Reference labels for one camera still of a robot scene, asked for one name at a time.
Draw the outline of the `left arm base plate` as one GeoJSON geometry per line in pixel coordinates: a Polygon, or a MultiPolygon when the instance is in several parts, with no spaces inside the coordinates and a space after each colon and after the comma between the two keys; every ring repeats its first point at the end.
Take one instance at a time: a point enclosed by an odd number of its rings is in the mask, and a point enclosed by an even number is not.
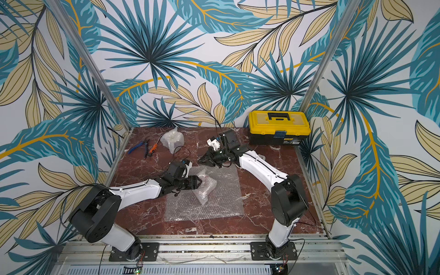
{"type": "Polygon", "coordinates": [[[159,252],[158,242],[135,242],[127,251],[122,252],[113,247],[110,262],[155,262],[159,252]]]}

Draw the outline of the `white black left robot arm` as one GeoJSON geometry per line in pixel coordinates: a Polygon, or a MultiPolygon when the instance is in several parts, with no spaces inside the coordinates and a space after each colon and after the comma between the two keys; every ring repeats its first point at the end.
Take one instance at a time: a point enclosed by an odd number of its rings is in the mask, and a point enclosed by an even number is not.
{"type": "Polygon", "coordinates": [[[190,175],[189,160],[170,164],[162,176],[121,187],[94,186],[69,216],[70,224],[90,243],[101,241],[129,261],[138,259],[143,248],[140,240],[115,223],[118,212],[142,201],[178,195],[181,190],[196,190],[202,180],[190,175]]]}

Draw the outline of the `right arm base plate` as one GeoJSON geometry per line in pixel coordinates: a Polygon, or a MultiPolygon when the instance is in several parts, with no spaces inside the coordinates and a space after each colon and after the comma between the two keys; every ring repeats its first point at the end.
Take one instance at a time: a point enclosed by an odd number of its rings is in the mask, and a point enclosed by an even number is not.
{"type": "Polygon", "coordinates": [[[281,247],[275,247],[269,241],[251,242],[250,252],[253,261],[296,260],[298,258],[298,250],[291,241],[288,241],[281,247]]]}

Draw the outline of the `clear bubble wrap sheet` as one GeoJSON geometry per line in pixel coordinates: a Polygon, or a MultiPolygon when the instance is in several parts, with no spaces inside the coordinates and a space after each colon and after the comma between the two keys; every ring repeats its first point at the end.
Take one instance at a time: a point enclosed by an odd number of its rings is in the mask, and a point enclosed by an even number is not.
{"type": "Polygon", "coordinates": [[[170,153],[173,154],[174,152],[177,152],[181,148],[181,146],[184,145],[184,136],[181,132],[178,131],[178,128],[175,127],[169,132],[163,134],[160,138],[160,142],[167,149],[169,149],[170,153]]]}
{"type": "Polygon", "coordinates": [[[191,168],[202,184],[196,190],[183,190],[178,196],[167,195],[164,219],[195,221],[244,215],[242,194],[236,166],[191,168]]]}

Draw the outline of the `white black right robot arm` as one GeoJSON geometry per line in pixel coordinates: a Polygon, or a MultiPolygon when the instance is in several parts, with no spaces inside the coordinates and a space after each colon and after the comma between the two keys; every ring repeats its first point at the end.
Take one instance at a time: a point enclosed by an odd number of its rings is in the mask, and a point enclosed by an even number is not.
{"type": "Polygon", "coordinates": [[[235,164],[256,177],[271,193],[271,208],[275,218],[266,237],[264,248],[256,249],[269,259],[286,255],[289,236],[308,209],[307,196],[301,178],[289,175],[270,165],[247,145],[241,144],[236,133],[229,129],[207,140],[208,149],[198,163],[221,168],[225,162],[235,164]]]}

